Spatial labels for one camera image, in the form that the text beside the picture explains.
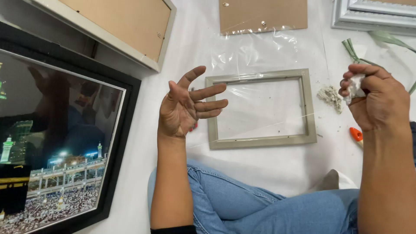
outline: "left hand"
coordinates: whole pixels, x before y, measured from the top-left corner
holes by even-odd
[[[202,75],[205,66],[199,66],[186,73],[176,84],[169,81],[169,93],[162,101],[159,112],[158,134],[168,137],[185,137],[198,119],[218,116],[228,100],[200,102],[207,97],[222,93],[226,84],[218,84],[201,90],[188,91],[191,82]]]

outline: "right hand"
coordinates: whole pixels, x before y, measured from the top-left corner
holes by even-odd
[[[357,124],[363,132],[374,129],[409,128],[410,95],[404,86],[390,73],[380,67],[352,64],[341,81],[339,94],[348,96],[348,79],[357,74],[365,74],[361,88],[366,97],[356,97],[349,105]]]

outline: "plastic sheet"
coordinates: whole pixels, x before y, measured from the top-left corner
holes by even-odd
[[[327,63],[317,7],[309,5],[308,14],[307,29],[291,30],[282,25],[270,32],[214,33],[209,39],[212,67],[208,74],[243,75],[307,68],[312,97],[306,98],[313,99],[315,112],[322,110],[325,104],[319,103],[316,93],[330,85]],[[305,134],[300,85],[299,80],[228,84],[227,90],[215,97],[229,102],[217,117],[218,139]],[[187,147],[201,144],[204,143],[193,139]]]

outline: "debris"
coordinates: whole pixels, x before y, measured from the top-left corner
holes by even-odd
[[[337,90],[334,86],[325,86],[318,91],[318,98],[324,100],[326,104],[333,106],[338,114],[342,113],[341,98],[338,96]]]

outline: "picture frame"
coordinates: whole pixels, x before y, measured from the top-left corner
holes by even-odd
[[[416,17],[416,6],[370,0],[348,0],[348,10]]]
[[[124,41],[115,37],[104,28],[95,24],[91,20],[79,14],[77,11],[71,9],[69,6],[60,2],[59,0],[24,0],[25,2],[39,8],[40,10],[50,14],[51,16],[59,19],[60,21],[68,24],[76,30],[84,33],[99,43],[111,48],[112,50],[122,54],[123,56],[137,62],[138,64],[153,69],[157,72],[161,72],[163,62],[166,55],[166,50],[172,33],[173,22],[176,16],[176,7],[171,0],[163,0],[163,2],[169,7],[171,13],[169,15],[168,24],[166,27],[165,36],[163,38],[162,47],[158,62],[147,57],[145,54],[134,49]]]
[[[345,30],[383,30],[397,35],[416,35],[416,18],[348,9],[349,0],[335,0],[331,27]]]
[[[273,72],[258,72],[251,74],[224,75],[206,77],[205,87],[225,83],[254,83],[269,81],[299,80],[302,120],[305,126],[304,134],[254,137],[241,139],[218,139],[217,117],[208,119],[208,140],[210,149],[232,149],[245,147],[264,147],[278,145],[316,143],[315,118],[312,104],[312,91],[309,79],[309,69],[283,70]],[[215,96],[207,98],[207,102],[215,101]]]

